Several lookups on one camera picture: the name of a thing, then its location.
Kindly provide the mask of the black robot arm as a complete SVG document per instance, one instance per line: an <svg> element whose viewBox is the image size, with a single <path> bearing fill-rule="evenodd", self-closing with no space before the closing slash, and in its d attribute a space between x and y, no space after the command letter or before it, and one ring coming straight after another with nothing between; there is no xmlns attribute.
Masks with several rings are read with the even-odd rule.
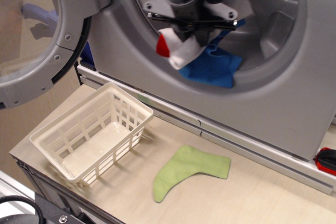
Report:
<svg viewBox="0 0 336 224"><path fill-rule="evenodd" d="M238 12L224 0L149 0L143 9L152 20L170 23L181 41L194 37L201 47L211 40L216 29L233 31Z"/></svg>

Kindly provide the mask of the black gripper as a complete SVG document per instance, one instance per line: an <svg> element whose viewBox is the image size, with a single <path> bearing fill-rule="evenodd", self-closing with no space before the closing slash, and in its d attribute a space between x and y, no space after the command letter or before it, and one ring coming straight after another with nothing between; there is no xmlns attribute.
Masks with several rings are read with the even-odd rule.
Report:
<svg viewBox="0 0 336 224"><path fill-rule="evenodd" d="M184 42L195 30L201 47L207 46L213 28L234 30L238 11L225 5L223 0L148 0L143 3L148 17L176 25L176 35Z"/></svg>

